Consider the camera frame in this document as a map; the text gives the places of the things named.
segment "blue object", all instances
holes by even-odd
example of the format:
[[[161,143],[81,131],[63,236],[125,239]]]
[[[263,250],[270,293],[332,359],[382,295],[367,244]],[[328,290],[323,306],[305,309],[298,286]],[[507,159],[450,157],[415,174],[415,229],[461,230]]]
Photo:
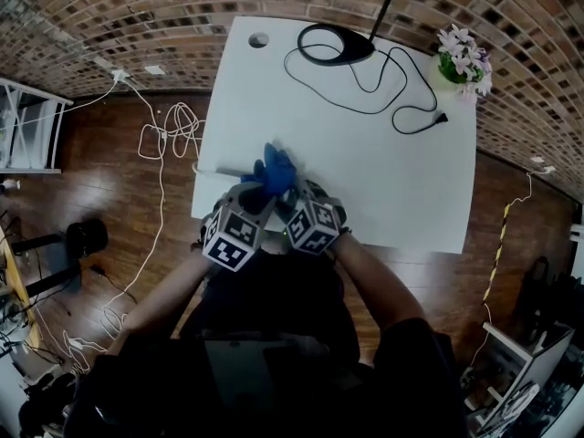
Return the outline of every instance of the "blue object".
[[[255,161],[253,175],[242,175],[241,182],[259,182],[265,196],[282,196],[296,179],[296,167],[284,150],[277,150],[269,142],[264,147],[264,161]]]

